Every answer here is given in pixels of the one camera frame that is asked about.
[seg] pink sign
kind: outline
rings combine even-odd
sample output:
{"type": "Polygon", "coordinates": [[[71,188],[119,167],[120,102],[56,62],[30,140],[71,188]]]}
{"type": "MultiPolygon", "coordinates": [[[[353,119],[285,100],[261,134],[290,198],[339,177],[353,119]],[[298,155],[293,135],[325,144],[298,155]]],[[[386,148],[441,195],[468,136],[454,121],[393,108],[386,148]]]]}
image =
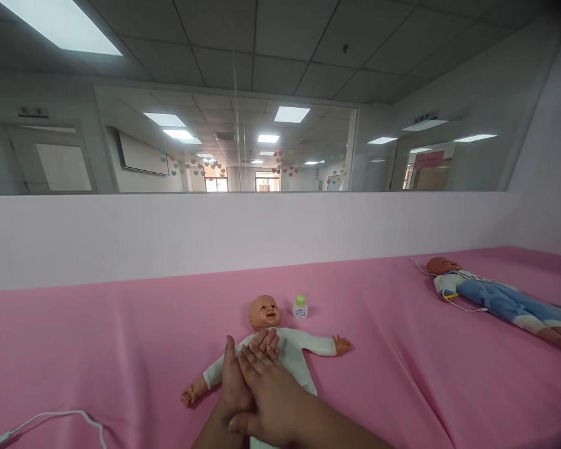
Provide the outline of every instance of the pink sign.
{"type": "Polygon", "coordinates": [[[420,153],[416,156],[413,168],[438,167],[443,163],[444,150],[432,153],[420,153]]]}

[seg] doll head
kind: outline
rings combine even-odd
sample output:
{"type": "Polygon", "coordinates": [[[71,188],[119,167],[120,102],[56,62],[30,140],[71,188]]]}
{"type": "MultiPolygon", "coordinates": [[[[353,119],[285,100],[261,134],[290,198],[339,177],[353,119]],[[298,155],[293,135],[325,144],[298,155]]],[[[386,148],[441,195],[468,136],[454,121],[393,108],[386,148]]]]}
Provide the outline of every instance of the doll head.
{"type": "Polygon", "coordinates": [[[272,296],[258,296],[251,302],[249,306],[249,325],[254,328],[254,331],[280,324],[281,311],[272,296]]]}
{"type": "Polygon", "coordinates": [[[433,258],[426,264],[426,270],[430,274],[435,274],[436,276],[460,269],[461,265],[446,258],[433,258]]]}

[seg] air vent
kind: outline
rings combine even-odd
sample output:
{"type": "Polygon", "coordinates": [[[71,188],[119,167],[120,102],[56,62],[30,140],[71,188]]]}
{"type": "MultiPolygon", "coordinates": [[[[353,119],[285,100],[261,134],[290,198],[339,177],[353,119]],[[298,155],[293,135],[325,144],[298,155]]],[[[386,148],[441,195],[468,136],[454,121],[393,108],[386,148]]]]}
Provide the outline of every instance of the air vent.
{"type": "Polygon", "coordinates": [[[235,140],[235,134],[233,133],[214,133],[216,140],[235,140]]]}

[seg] pink mat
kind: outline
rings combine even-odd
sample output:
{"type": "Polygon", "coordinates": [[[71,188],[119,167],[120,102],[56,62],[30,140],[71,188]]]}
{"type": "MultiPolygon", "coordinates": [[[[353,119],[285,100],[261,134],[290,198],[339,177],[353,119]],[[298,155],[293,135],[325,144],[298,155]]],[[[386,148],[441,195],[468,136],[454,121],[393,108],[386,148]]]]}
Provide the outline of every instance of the pink mat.
{"type": "MultiPolygon", "coordinates": [[[[519,248],[452,254],[465,269],[561,304],[561,257],[519,248]]],[[[408,258],[0,292],[0,434],[39,412],[82,408],[109,448],[186,448],[187,386],[277,298],[284,325],[345,335],[342,358],[306,355],[320,397],[399,448],[561,447],[561,351],[483,313],[442,303],[408,258]],[[297,322],[291,299],[307,295],[297,322]]],[[[29,430],[16,448],[98,448],[80,417],[29,430]]]]}

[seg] blue doll outfit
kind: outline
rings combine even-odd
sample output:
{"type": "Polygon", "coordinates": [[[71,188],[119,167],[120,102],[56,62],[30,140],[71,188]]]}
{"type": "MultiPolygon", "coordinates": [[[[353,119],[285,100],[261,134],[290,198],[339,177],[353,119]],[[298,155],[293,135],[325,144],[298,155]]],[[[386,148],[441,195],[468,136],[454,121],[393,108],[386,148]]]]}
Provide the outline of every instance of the blue doll outfit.
{"type": "Polygon", "coordinates": [[[519,290],[482,278],[469,271],[451,271],[434,279],[443,296],[458,293],[496,317],[537,334],[547,327],[561,327],[561,313],[519,290]]]}

